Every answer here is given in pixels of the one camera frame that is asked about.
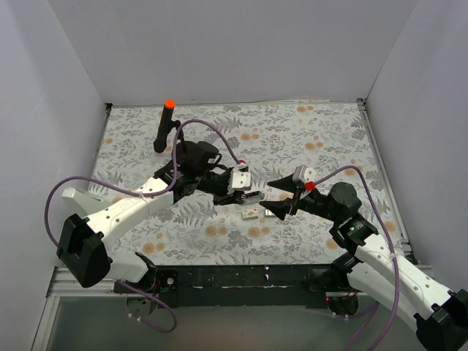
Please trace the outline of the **white staple box sleeve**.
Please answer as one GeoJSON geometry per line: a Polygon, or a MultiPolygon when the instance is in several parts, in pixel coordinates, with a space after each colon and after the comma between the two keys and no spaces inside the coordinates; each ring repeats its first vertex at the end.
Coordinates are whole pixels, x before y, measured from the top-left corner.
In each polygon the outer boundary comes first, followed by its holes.
{"type": "Polygon", "coordinates": [[[258,208],[248,208],[241,211],[241,217],[244,220],[257,219],[259,217],[258,208]]]}

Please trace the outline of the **staple tray with staples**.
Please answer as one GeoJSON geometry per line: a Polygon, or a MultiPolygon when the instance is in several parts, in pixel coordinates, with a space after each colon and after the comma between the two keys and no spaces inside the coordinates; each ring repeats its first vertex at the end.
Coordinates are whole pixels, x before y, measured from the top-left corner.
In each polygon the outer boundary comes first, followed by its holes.
{"type": "Polygon", "coordinates": [[[271,218],[271,217],[275,217],[275,214],[272,211],[270,211],[268,209],[265,209],[264,216],[268,217],[268,218],[271,218]]]}

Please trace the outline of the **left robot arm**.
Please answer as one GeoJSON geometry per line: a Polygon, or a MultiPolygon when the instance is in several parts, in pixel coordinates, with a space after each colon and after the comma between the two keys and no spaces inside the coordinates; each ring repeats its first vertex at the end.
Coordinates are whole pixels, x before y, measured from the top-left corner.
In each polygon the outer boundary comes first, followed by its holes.
{"type": "Polygon", "coordinates": [[[183,142],[175,158],[155,172],[138,190],[101,211],[65,220],[57,255],[82,287],[103,279],[130,282],[139,292],[150,291],[156,282],[153,263],[141,253],[108,254],[111,246],[133,227],[157,211],[169,208],[195,191],[210,194],[214,205],[251,205],[264,198],[252,190],[249,168],[240,163],[221,174],[218,148],[206,142],[183,142]]]}

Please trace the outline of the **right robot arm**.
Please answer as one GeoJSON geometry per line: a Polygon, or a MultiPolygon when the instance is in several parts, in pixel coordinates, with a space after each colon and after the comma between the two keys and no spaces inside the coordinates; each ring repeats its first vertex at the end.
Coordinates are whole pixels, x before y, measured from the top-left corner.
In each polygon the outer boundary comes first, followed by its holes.
{"type": "Polygon", "coordinates": [[[374,350],[399,317],[426,350],[459,350],[467,343],[467,291],[452,291],[432,279],[405,256],[397,254],[390,236],[359,212],[362,202],[352,184],[338,182],[327,195],[317,190],[316,173],[299,167],[288,177],[268,185],[292,193],[282,201],[262,201],[261,206],[279,219],[297,211],[327,219],[330,234],[346,250],[329,270],[338,290],[354,288],[390,310],[390,317],[371,344],[374,350]]]}

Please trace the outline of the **beige green stapler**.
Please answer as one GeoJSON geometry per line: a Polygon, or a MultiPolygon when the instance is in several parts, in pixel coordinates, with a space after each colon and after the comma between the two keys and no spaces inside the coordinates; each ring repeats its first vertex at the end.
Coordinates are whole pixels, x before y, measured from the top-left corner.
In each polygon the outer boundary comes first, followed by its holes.
{"type": "Polygon", "coordinates": [[[253,191],[241,195],[244,205],[258,203],[264,200],[265,194],[261,191],[253,191]]]}

